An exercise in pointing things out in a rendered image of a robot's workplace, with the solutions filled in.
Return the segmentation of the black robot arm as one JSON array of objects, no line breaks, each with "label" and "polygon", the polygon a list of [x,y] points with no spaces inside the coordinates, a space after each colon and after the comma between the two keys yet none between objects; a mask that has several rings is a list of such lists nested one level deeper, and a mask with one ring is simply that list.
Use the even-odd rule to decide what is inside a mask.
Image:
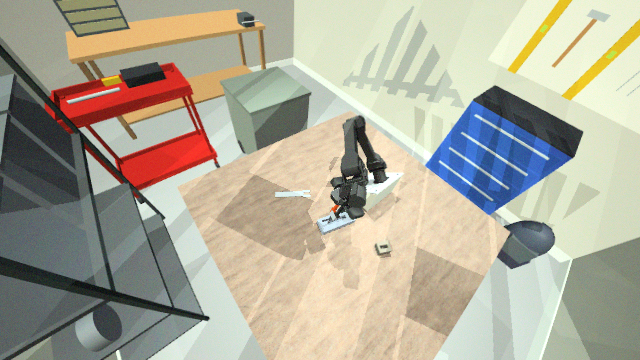
[{"label": "black robot arm", "polygon": [[[367,188],[369,183],[369,173],[373,173],[373,183],[384,183],[390,177],[386,175],[388,168],[385,160],[376,153],[366,134],[366,120],[362,115],[349,118],[342,124],[344,130],[345,154],[341,159],[341,174],[344,184],[331,191],[330,198],[335,205],[341,207],[349,204],[354,208],[362,208],[366,205]],[[366,166],[358,155],[358,143],[366,155]],[[346,177],[353,176],[351,179]],[[350,187],[350,194],[346,190]]]}]

